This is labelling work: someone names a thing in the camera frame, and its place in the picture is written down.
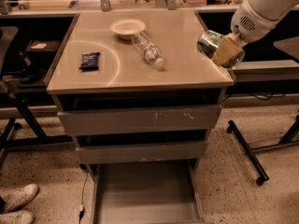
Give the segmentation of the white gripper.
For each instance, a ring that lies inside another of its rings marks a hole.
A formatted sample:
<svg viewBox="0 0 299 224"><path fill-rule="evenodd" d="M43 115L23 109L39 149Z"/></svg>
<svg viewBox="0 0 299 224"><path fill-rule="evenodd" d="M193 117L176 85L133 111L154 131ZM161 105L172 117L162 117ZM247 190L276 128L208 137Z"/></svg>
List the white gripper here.
<svg viewBox="0 0 299 224"><path fill-rule="evenodd" d="M239 44L253 43L272 31L278 21L261 15L245 0L231 20L231 33L225 35L216 48L211 60L217 66L237 67L244 58L244 50Z"/></svg>

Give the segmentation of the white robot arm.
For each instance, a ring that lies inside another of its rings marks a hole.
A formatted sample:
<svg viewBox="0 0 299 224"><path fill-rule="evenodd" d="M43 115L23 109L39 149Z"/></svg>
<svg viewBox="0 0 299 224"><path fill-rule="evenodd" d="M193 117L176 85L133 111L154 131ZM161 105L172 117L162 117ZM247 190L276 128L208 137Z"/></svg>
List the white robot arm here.
<svg viewBox="0 0 299 224"><path fill-rule="evenodd" d="M213 54L213 63L238 65L244 58L243 48L265 37L298 4L299 0L245 0L231 19L231 33Z"/></svg>

